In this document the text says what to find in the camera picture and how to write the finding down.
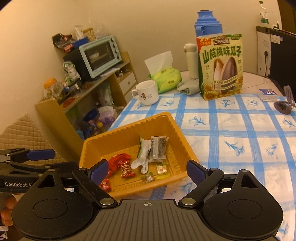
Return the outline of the left hand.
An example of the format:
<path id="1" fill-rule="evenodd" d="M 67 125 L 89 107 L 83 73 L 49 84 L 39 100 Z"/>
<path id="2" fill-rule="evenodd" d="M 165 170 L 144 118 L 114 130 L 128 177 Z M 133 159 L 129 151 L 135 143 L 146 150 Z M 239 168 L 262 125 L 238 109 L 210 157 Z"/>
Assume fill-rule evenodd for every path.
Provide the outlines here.
<path id="1" fill-rule="evenodd" d="M 1 196 L 1 222 L 6 226 L 13 226 L 12 210 L 17 202 L 22 197 L 22 194 L 6 194 Z"/>

